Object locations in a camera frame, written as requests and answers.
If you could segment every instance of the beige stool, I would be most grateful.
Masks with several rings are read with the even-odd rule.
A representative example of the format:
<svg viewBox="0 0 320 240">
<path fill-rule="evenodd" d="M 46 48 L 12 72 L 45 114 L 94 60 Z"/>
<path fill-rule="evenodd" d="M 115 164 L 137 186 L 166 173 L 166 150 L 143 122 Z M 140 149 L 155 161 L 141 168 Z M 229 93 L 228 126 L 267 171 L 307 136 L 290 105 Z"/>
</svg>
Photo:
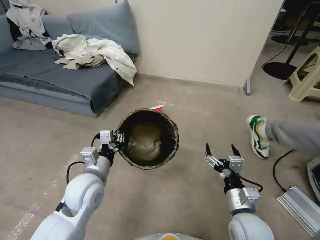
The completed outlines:
<svg viewBox="0 0 320 240">
<path fill-rule="evenodd" d="M 316 58 L 316 64 L 310 72 L 304 71 L 310 62 Z M 291 100 L 301 102 L 307 96 L 320 97 L 320 89 L 314 88 L 320 79 L 320 47 L 316 47 L 298 66 L 293 74 L 289 77 L 292 83 L 292 90 L 289 93 Z"/>
</svg>

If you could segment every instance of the white clothing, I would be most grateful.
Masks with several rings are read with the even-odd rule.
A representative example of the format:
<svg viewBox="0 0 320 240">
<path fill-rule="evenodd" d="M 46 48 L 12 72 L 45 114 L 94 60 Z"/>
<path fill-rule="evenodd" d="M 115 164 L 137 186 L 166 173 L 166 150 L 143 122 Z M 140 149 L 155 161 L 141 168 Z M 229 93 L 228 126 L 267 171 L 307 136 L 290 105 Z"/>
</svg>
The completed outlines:
<svg viewBox="0 0 320 240">
<path fill-rule="evenodd" d="M 96 38 L 86 40 L 82 35 L 63 34 L 62 37 L 52 40 L 52 46 L 60 56 L 62 51 L 67 59 L 75 59 L 86 54 L 102 55 L 110 67 L 133 86 L 133 77 L 137 69 L 122 47 L 112 40 Z"/>
<path fill-rule="evenodd" d="M 45 11 L 37 4 L 27 0 L 9 0 L 10 8 L 6 16 L 14 22 L 22 34 L 13 44 L 14 48 L 27 50 L 43 50 L 51 42 L 51 38 L 44 36 L 46 32 L 42 15 Z"/>
</svg>

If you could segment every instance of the trash bag liner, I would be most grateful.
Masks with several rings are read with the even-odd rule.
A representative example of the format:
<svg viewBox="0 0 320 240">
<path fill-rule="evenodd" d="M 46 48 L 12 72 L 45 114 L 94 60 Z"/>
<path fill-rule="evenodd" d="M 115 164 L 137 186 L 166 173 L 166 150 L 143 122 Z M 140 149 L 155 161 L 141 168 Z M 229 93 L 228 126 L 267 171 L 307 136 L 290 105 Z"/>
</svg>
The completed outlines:
<svg viewBox="0 0 320 240">
<path fill-rule="evenodd" d="M 120 123 L 125 145 L 121 156 L 132 166 L 154 169 L 168 162 L 179 147 L 177 125 L 163 113 L 142 108 L 129 113 Z"/>
</svg>

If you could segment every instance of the gray pants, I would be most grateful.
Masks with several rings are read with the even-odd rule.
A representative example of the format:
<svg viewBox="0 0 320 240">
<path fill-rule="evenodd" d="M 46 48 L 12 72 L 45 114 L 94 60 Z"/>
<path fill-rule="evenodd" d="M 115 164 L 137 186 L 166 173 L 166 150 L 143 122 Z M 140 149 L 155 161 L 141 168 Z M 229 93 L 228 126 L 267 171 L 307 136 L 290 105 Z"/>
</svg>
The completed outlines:
<svg viewBox="0 0 320 240">
<path fill-rule="evenodd" d="M 268 122 L 267 137 L 283 146 L 320 156 L 320 124 Z"/>
</svg>

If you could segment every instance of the gray sofa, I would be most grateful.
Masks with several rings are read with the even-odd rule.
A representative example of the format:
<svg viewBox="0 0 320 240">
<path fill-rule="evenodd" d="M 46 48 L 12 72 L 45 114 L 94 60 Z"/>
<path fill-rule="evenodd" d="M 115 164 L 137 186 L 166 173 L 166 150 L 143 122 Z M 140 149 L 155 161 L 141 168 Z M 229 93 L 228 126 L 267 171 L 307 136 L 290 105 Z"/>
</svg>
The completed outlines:
<svg viewBox="0 0 320 240">
<path fill-rule="evenodd" d="M 111 39 L 132 59 L 138 40 L 127 1 L 67 17 L 44 15 L 52 39 L 62 34 Z M 125 86 L 107 64 L 95 68 L 63 69 L 53 49 L 17 50 L 5 15 L 0 16 L 0 96 L 32 102 L 90 117 L 98 117 Z"/>
</svg>

